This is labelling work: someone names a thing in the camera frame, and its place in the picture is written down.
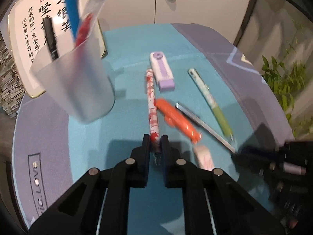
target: green and white pen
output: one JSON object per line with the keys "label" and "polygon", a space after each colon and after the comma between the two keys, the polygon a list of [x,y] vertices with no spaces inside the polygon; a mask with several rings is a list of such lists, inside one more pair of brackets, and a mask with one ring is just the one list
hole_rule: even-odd
{"label": "green and white pen", "polygon": [[233,137],[232,129],[230,128],[228,121],[226,120],[221,108],[218,106],[217,102],[215,101],[212,94],[210,93],[209,86],[203,82],[200,75],[194,68],[189,69],[188,73],[193,79],[193,81],[196,83],[203,97],[205,98],[208,105],[210,106],[217,122],[219,123],[223,131],[223,134],[225,135],[226,138],[233,141],[234,137]]}

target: stack of newspapers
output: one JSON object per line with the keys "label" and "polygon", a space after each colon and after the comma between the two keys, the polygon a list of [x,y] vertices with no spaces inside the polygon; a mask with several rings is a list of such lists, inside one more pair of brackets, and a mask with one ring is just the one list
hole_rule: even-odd
{"label": "stack of newspapers", "polygon": [[0,33],[0,106],[11,117],[18,113],[25,90]]}

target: blue pen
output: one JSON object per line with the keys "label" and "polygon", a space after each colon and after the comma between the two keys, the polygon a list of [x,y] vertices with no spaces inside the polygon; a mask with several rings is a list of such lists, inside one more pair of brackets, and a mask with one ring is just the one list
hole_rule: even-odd
{"label": "blue pen", "polygon": [[67,13],[69,17],[69,21],[71,22],[71,29],[74,36],[74,39],[76,39],[77,29],[79,25],[79,14],[78,14],[78,0],[65,0],[66,7],[67,7]]}

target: black marker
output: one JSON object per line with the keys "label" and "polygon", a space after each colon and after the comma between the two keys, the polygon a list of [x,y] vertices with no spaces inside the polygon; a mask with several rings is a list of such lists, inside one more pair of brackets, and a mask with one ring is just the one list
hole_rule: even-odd
{"label": "black marker", "polygon": [[57,59],[58,56],[58,51],[57,51],[57,41],[55,39],[55,35],[54,35],[54,30],[53,30],[53,25],[52,25],[52,18],[49,16],[46,16],[43,19],[43,29],[46,33],[46,39],[47,39],[47,44],[49,47],[49,51],[51,54],[51,58],[54,61],[55,59]]}

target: table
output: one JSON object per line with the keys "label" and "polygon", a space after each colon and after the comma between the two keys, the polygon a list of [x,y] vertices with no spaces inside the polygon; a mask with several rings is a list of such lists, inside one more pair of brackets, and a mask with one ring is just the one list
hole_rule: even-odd
{"label": "table", "polygon": [[[132,26],[104,33],[108,54],[104,67],[115,88],[112,111],[91,124],[69,117],[45,93],[24,96],[13,142],[15,192],[26,225],[30,225],[91,167],[113,167],[129,157],[149,132],[145,71],[152,51],[163,51],[176,89],[160,94],[185,104],[222,135],[211,110],[189,77],[194,67],[210,86],[228,119],[236,149],[245,144],[274,147],[293,139],[285,115],[262,76],[243,54],[211,28],[197,24]],[[194,162],[190,141],[167,126],[159,114],[160,133]],[[237,180],[271,210],[262,178],[236,169],[230,153],[201,129],[216,167]],[[151,164],[145,189],[130,191],[128,234],[184,234],[182,193],[166,189],[162,171]]]}

